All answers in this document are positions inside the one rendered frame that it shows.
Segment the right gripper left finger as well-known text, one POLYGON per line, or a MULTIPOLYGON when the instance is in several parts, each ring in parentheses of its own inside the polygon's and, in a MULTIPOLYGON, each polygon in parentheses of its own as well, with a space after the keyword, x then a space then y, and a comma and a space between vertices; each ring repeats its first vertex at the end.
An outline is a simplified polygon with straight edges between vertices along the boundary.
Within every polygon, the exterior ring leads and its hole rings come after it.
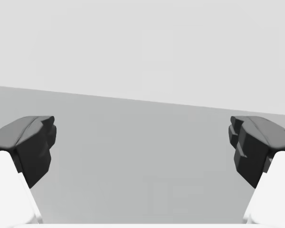
POLYGON ((48 172, 53 116, 25 116, 0 128, 0 224, 42 224, 31 188, 48 172))

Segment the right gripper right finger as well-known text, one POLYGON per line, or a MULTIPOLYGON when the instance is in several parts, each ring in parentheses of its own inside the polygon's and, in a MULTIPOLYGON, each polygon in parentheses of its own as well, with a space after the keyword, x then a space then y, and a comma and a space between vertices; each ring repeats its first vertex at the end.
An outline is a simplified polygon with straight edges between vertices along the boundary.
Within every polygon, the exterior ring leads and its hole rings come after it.
POLYGON ((232 116, 237 172, 254 188, 246 224, 285 224, 285 128, 259 116, 232 116))

